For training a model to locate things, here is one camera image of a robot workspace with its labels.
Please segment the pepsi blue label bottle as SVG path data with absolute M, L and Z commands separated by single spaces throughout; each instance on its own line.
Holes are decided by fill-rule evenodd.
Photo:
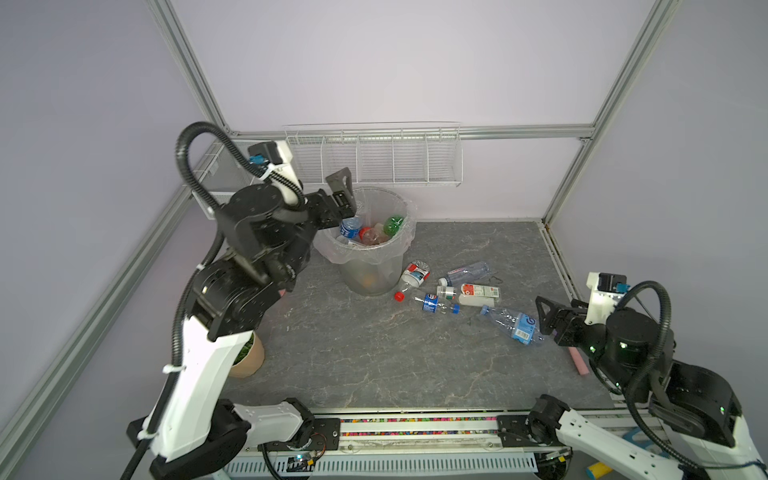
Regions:
M 422 311 L 428 313 L 441 313 L 458 315 L 461 311 L 458 304 L 441 300 L 437 295 L 430 293 L 416 293 L 413 300 L 419 304 Z

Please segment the white cap blue bottle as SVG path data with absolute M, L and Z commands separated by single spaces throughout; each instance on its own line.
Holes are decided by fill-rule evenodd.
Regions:
M 363 222 L 358 216 L 343 219 L 340 224 L 340 237 L 345 242 L 359 242 Z

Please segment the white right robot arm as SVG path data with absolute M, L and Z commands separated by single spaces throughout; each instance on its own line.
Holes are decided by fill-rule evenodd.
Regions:
M 671 298 L 656 281 L 627 286 L 600 273 L 588 302 L 539 296 L 542 331 L 588 358 L 620 395 L 657 452 L 618 437 L 565 402 L 543 394 L 528 414 L 531 437 L 580 450 L 630 479 L 764 479 L 741 404 L 721 375 L 678 361 Z

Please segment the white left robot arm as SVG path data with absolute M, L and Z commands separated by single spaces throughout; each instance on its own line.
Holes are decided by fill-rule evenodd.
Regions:
M 189 163 L 193 141 L 215 136 L 255 183 L 220 202 Z M 265 313 L 292 291 L 310 259 L 316 234 L 355 216 L 351 173 L 338 170 L 327 189 L 307 193 L 283 141 L 239 149 L 217 125 L 187 126 L 175 145 L 184 182 L 216 221 L 208 253 L 184 288 L 172 324 L 171 361 L 151 413 L 127 429 L 135 451 L 123 471 L 131 478 L 146 454 L 156 479 L 195 479 L 233 460 L 248 441 L 309 447 L 316 435 L 311 411 L 294 398 L 245 414 L 221 395 L 242 348 L 255 340 Z

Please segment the light blue label bottle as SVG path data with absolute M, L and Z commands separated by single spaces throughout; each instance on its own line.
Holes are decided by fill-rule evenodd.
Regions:
M 487 318 L 504 335 L 523 345 L 533 345 L 544 340 L 539 322 L 522 312 L 507 308 L 484 306 L 481 315 Z

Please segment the green soda bottle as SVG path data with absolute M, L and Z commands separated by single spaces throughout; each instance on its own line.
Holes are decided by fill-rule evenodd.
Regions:
M 383 231 L 388 237 L 392 238 L 398 233 L 398 231 L 401 229 L 404 222 L 405 222 L 404 216 L 393 215 L 389 217 L 384 223 Z

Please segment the red cap brown bottle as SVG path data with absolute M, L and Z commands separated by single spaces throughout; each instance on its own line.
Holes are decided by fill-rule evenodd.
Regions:
M 384 230 L 382 223 L 377 223 L 372 227 L 363 227 L 359 231 L 359 239 L 363 245 L 375 246 L 386 243 L 390 237 Z

